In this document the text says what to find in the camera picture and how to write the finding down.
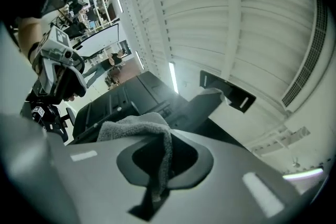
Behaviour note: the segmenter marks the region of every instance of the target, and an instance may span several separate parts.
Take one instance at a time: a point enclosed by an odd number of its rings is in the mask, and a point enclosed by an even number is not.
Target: gray towel
[[[165,190],[169,179],[169,169],[173,153],[170,127],[160,114],[152,112],[141,116],[128,116],[118,122],[104,122],[97,142],[142,135],[144,133],[163,135],[165,154],[159,168],[159,185],[152,191],[153,201],[160,201],[160,195]]]

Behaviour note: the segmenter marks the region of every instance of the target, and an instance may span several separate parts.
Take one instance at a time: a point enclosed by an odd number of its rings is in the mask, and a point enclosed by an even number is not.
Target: person's arm
[[[114,59],[112,58],[112,54],[108,55],[109,57],[109,62],[112,66],[114,66]]]
[[[40,42],[43,37],[40,19],[33,17],[21,19],[19,22],[18,35],[21,52],[28,58],[30,48],[33,44]],[[31,53],[30,59],[28,59],[29,61],[34,58],[35,53],[35,51]]]

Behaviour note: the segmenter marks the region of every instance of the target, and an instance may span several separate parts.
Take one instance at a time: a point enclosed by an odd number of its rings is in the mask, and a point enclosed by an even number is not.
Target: vent grille
[[[323,4],[322,0],[317,0],[317,18],[316,27],[313,37],[313,42],[310,47],[306,61],[299,71],[295,82],[290,87],[289,91],[282,99],[283,105],[288,107],[291,102],[298,96],[301,89],[307,83],[311,73],[313,72],[317,61],[320,58],[320,54],[323,48],[324,39],[327,31],[328,13],[327,7]]]

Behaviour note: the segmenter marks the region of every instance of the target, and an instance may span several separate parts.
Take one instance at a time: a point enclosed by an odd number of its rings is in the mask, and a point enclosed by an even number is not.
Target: ceiling fixture
[[[120,0],[117,0],[118,1],[118,4],[119,4],[119,8],[120,8],[120,11],[121,11],[121,13],[123,13],[124,12],[124,10],[122,9],[122,6],[121,6],[121,2],[120,2]]]
[[[173,80],[173,86],[174,86],[174,91],[176,93],[178,93],[178,89],[177,89],[177,81],[176,81],[176,75],[175,75],[175,64],[173,62],[169,63],[169,69],[170,69],[170,74],[172,76],[172,80]]]
[[[137,50],[135,51],[135,54],[136,54],[136,56],[138,57],[138,60],[139,60],[139,62],[140,62],[140,64],[141,64],[142,69],[144,70],[145,68],[143,67],[142,61],[140,60],[140,57],[139,57],[139,54],[138,54],[138,51],[137,51]]]
[[[322,168],[317,168],[317,169],[314,169],[314,170],[305,171],[305,172],[301,172],[301,173],[284,175],[282,177],[284,179],[286,179],[286,180],[291,180],[291,179],[306,179],[306,178],[310,178],[310,177],[314,177],[314,176],[320,175],[322,173],[323,173],[323,169]]]

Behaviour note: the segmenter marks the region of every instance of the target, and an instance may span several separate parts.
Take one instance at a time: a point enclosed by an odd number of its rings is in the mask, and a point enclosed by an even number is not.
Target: pants
[[[97,64],[93,67],[91,67],[88,72],[86,72],[85,74],[83,74],[83,77],[86,78],[88,76],[90,76],[92,73],[94,73],[93,77],[91,79],[89,79],[88,83],[87,83],[87,88],[89,88],[101,75],[103,75],[105,73],[105,69],[103,69],[103,67],[101,66],[101,64]]]

